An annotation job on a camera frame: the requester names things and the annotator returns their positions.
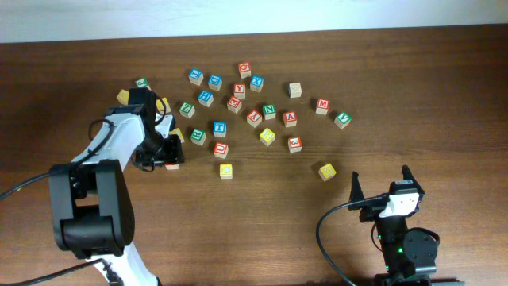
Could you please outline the red I block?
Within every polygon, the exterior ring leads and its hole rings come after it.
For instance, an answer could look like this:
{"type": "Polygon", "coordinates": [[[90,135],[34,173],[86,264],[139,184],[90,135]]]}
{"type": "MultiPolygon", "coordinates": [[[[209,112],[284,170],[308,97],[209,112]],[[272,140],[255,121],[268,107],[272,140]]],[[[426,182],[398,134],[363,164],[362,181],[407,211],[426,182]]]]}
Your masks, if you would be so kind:
{"type": "Polygon", "coordinates": [[[178,170],[180,164],[165,164],[164,166],[167,170],[178,170]]]}

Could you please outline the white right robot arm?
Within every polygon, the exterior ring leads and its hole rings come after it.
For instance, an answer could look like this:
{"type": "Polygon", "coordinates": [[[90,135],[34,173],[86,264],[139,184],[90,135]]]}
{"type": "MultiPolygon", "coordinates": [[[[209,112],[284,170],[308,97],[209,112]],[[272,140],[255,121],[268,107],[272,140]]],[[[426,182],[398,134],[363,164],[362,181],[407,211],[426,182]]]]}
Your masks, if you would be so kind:
{"type": "Polygon", "coordinates": [[[402,179],[390,184],[387,193],[366,198],[359,174],[352,173],[350,211],[359,210],[362,223],[373,222],[380,236],[380,248],[387,272],[374,277],[375,285],[431,285],[437,271],[440,237],[431,230],[409,228],[406,220],[419,210],[425,192],[408,166],[402,166],[402,179]]]}

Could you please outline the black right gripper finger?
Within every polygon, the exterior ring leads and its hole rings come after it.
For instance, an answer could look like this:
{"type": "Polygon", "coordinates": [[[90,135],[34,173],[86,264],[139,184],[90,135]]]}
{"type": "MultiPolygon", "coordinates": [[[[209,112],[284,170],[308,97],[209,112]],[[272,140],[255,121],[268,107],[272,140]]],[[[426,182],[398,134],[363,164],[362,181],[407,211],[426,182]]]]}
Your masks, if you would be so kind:
{"type": "Polygon", "coordinates": [[[409,168],[408,165],[403,165],[402,166],[401,173],[402,173],[402,179],[403,180],[411,180],[412,182],[415,181],[415,178],[414,178],[412,172],[410,171],[410,168],[409,168]]]}
{"type": "Polygon", "coordinates": [[[359,210],[362,207],[362,202],[364,200],[364,193],[362,192],[359,182],[359,174],[357,172],[352,172],[348,209],[359,210]]]}

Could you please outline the green R block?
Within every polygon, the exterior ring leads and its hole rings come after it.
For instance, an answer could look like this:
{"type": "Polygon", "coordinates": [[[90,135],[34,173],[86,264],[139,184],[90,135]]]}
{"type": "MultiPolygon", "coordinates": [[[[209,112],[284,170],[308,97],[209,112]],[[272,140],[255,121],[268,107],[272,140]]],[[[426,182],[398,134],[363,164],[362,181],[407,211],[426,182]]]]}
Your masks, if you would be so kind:
{"type": "Polygon", "coordinates": [[[196,145],[204,145],[206,141],[206,132],[202,129],[193,129],[190,135],[190,140],[196,145]]]}

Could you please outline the yellow C block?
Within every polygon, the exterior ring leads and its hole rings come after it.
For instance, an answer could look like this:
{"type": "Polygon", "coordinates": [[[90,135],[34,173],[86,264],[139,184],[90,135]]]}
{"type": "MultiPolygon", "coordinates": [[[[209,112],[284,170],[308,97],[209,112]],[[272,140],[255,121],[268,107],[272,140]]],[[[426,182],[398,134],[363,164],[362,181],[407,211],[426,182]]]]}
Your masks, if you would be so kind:
{"type": "Polygon", "coordinates": [[[221,164],[219,166],[219,176],[223,180],[230,180],[233,178],[233,166],[231,164],[221,164]]]}

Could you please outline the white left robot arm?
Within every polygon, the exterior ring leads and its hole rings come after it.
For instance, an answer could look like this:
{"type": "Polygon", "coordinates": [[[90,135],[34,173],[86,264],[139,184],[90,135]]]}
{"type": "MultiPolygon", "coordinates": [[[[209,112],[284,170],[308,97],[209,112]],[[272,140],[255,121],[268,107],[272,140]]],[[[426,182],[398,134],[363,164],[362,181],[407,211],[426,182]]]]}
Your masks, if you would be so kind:
{"type": "Polygon", "coordinates": [[[108,109],[90,145],[69,164],[52,166],[49,192],[57,246],[78,259],[98,261],[110,284],[158,285],[134,242],[135,218],[124,169],[151,172],[184,163],[175,119],[156,112],[157,95],[129,91],[124,106],[108,109]]]}

